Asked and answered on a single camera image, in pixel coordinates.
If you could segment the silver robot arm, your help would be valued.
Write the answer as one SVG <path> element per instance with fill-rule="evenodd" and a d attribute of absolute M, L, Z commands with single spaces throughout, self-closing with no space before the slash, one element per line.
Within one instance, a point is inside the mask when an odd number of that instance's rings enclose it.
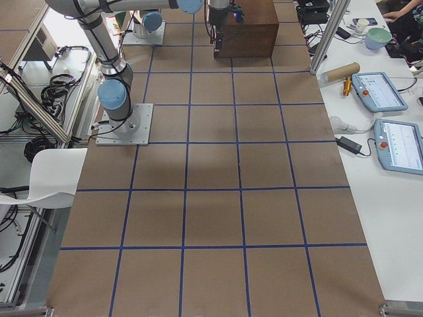
<path fill-rule="evenodd" d="M 150 33 L 159 29 L 163 22 L 159 10 L 138 10 L 134 12 L 133 33 L 136 38 L 146 39 Z"/>
<path fill-rule="evenodd" d="M 113 44 L 102 13 L 120 11 L 158 11 L 159 9 L 179 9 L 187 14 L 195 14 L 205 9 L 206 22 L 215 30 L 211 39 L 219 43 L 219 32 L 227 22 L 228 14 L 235 15 L 237 22 L 244 20 L 244 10 L 235 1 L 47 1 L 51 9 L 78 21 L 96 56 L 101 63 L 101 72 L 106 79 L 116 79 L 124 89 L 126 100 L 130 100 L 133 72 Z"/>

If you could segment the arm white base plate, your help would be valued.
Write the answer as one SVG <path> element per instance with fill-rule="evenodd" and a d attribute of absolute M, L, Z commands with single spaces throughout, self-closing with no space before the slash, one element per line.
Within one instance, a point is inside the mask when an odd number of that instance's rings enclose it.
<path fill-rule="evenodd" d="M 158 29 L 150 32 L 142 24 L 129 24 L 129 30 L 123 39 L 124 46 L 162 46 L 165 35 L 166 21 Z"/>
<path fill-rule="evenodd" d="M 103 111 L 102 120 L 107 124 L 99 127 L 96 138 L 98 146 L 129 146 L 148 145 L 153 117 L 152 103 L 135 103 L 132 105 L 132 115 L 123 125 L 110 120 L 106 111 Z"/>

